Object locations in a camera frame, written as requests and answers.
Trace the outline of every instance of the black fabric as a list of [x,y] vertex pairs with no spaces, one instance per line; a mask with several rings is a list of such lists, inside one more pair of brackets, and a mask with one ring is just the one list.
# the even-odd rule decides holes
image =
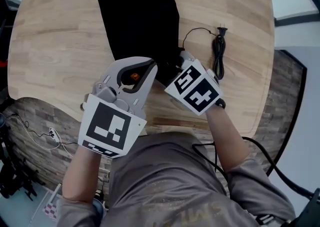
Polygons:
[[175,0],[98,0],[115,60],[149,57],[167,86],[181,72],[179,13]]
[[0,26],[4,19],[6,26],[13,26],[16,15],[17,11],[8,7],[7,0],[0,0]]
[[4,63],[9,55],[11,33],[11,27],[0,32],[0,91],[8,86],[8,66],[4,66]]

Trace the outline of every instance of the wooden table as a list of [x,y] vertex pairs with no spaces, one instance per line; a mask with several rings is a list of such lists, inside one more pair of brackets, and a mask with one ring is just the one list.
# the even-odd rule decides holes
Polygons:
[[[197,27],[228,28],[225,76],[220,82],[227,112],[242,135],[255,134],[273,65],[271,0],[175,0],[179,45]],[[193,31],[185,48],[210,68],[213,37]],[[22,0],[9,53],[8,89],[13,99],[37,98],[80,121],[80,105],[93,83],[114,61],[98,0]],[[147,124],[208,129],[206,116],[180,107],[154,82],[144,110]]]

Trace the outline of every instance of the plug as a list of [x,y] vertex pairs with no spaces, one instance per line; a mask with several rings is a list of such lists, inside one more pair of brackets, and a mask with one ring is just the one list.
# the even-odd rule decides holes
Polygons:
[[57,143],[60,143],[60,140],[59,140],[59,137],[57,135],[57,132],[53,127],[49,128],[49,135],[51,136],[52,140],[55,140]]
[[218,27],[217,29],[221,37],[224,37],[226,35],[226,31],[228,30],[228,28],[225,27]]

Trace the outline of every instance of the gray shirt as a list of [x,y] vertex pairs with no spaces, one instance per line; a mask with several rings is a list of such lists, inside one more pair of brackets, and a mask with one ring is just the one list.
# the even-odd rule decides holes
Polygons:
[[[259,224],[252,215],[295,218],[288,198],[252,158],[227,173],[227,197],[211,165],[193,151],[193,143],[200,142],[186,133],[146,135],[126,156],[114,159],[109,212],[101,226],[254,227]],[[204,147],[198,149],[207,155]],[[57,210],[58,227],[100,224],[89,204],[61,199]]]

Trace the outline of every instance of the orange component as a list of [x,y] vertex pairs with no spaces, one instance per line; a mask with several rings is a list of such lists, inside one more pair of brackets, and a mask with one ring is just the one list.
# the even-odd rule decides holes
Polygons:
[[137,81],[138,79],[140,79],[140,76],[137,74],[137,73],[133,73],[131,76],[130,76],[131,79]]

